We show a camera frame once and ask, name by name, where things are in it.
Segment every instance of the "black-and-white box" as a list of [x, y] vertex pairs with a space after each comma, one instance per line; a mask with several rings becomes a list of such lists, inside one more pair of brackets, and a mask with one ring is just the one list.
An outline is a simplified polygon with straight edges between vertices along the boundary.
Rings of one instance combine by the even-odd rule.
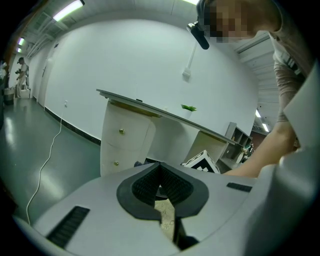
[[189, 167], [192, 169], [197, 169], [204, 172], [219, 174], [219, 168], [214, 163], [210, 155], [206, 150], [197, 154], [195, 157], [191, 158], [188, 162], [186, 162], [185, 167]]

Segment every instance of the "white cable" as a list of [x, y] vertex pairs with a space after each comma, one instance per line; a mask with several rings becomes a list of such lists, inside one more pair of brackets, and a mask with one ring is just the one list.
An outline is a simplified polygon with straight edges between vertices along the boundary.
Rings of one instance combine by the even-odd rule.
[[42, 171], [42, 169], [45, 167], [46, 163], [49, 161], [49, 159], [50, 159], [50, 157], [51, 157], [52, 146], [54, 145], [55, 138], [61, 133], [62, 117], [63, 117], [63, 115], [64, 115], [64, 112], [62, 111], [61, 120], [60, 120], [60, 130], [59, 130], [59, 133], [58, 133], [56, 136], [54, 136], [54, 138], [53, 138], [53, 141], [52, 141], [52, 144], [51, 144], [51, 147], [50, 147], [49, 157], [48, 157], [48, 159], [44, 162], [44, 164], [42, 165], [42, 167], [40, 168], [40, 171], [39, 171], [39, 180], [38, 180], [38, 186], [37, 186], [37, 188], [36, 188], [36, 191], [33, 193], [33, 195], [31, 196], [28, 204], [26, 205], [26, 209], [25, 209], [25, 210], [26, 210], [26, 217], [27, 217], [27, 219], [28, 219], [29, 225], [30, 225], [30, 219], [29, 219], [29, 213], [28, 213], [29, 205], [30, 205], [31, 201], [34, 199], [35, 195], [36, 195], [36, 194], [38, 193], [38, 191], [39, 191], [39, 188], [40, 188], [40, 180], [41, 180], [41, 171]]

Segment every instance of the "beige shirt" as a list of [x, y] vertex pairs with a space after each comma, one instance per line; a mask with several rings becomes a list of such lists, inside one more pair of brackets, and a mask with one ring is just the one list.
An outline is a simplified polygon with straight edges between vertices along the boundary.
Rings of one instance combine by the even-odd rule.
[[281, 28], [269, 34], [274, 47], [274, 72], [279, 89], [279, 122], [288, 120], [283, 109], [309, 75], [315, 58], [290, 15], [281, 6], [278, 9], [282, 19]]

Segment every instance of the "ceiling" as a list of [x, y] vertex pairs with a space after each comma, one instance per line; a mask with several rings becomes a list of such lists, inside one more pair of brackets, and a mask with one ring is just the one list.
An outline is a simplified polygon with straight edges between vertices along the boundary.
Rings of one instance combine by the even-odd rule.
[[[52, 17], [74, 0], [49, 0], [44, 9], [28, 24], [22, 37], [25, 42], [22, 53], [32, 58], [44, 45], [53, 41], [63, 31], [77, 22], [107, 12], [124, 10], [149, 10], [196, 21], [194, 4], [183, 0], [84, 0], [85, 5], [61, 21]], [[267, 32], [259, 32], [255, 38], [229, 44], [238, 53], [242, 63], [249, 66], [258, 79], [258, 111], [253, 130], [264, 133], [262, 123], [272, 130], [279, 110], [278, 89], [274, 74], [274, 49]]]

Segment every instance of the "white desk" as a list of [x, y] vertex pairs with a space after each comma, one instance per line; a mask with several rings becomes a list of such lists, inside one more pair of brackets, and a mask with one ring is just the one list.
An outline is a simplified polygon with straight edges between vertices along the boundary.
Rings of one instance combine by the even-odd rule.
[[101, 176], [132, 168], [136, 161], [144, 163], [156, 132], [155, 118], [169, 118], [196, 128], [219, 142], [235, 144], [213, 130], [162, 109], [109, 91], [97, 91], [109, 99], [101, 136]]

